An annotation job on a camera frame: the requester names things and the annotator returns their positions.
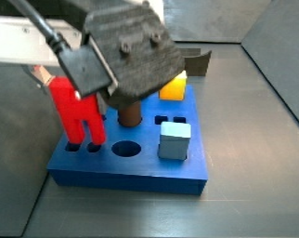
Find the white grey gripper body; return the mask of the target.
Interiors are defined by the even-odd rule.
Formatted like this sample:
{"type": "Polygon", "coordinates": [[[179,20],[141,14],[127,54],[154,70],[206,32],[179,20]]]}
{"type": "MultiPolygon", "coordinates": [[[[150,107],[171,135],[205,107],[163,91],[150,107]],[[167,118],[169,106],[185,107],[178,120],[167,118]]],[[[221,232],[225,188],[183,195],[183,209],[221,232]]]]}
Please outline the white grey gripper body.
{"type": "MultiPolygon", "coordinates": [[[[145,1],[163,22],[162,0],[126,0],[141,5],[145,1]]],[[[71,48],[78,48],[81,32],[63,20],[46,20],[59,32],[71,48]]],[[[50,50],[43,36],[29,19],[23,17],[0,16],[0,62],[15,64],[41,64],[58,66],[57,57],[50,50]]]]}

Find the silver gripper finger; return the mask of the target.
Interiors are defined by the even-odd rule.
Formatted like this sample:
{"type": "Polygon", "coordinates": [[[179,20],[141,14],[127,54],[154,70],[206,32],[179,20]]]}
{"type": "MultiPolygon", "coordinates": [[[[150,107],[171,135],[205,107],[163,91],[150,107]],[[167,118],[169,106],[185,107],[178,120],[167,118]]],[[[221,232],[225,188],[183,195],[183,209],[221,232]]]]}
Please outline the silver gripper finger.
{"type": "Polygon", "coordinates": [[[54,79],[54,76],[50,74],[46,68],[42,65],[23,65],[22,69],[26,75],[34,81],[37,88],[45,93],[45,95],[49,95],[49,84],[54,79]]]}

